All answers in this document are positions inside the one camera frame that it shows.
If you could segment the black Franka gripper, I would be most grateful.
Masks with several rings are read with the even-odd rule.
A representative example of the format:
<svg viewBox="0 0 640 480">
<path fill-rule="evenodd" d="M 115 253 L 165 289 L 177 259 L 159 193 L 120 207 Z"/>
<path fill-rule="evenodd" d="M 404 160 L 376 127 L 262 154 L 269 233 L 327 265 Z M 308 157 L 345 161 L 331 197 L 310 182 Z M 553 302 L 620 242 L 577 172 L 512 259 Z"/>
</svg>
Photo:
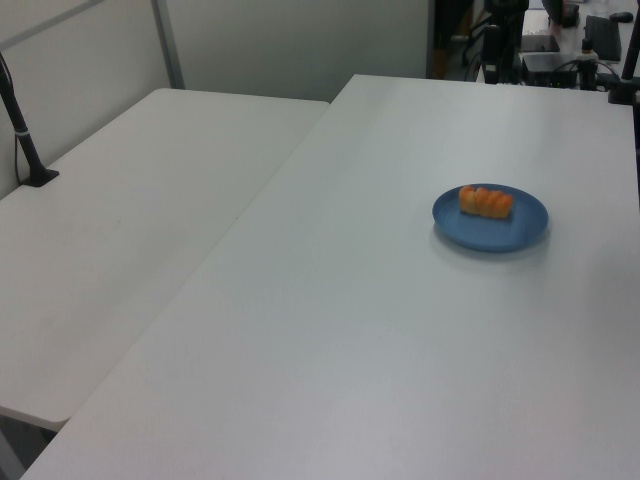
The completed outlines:
<svg viewBox="0 0 640 480">
<path fill-rule="evenodd" d="M 499 25 L 488 25 L 485 27 L 483 33 L 482 62 L 485 64 L 485 82 L 500 83 L 501 68 L 499 62 L 502 51 L 501 27 Z"/>
</svg>

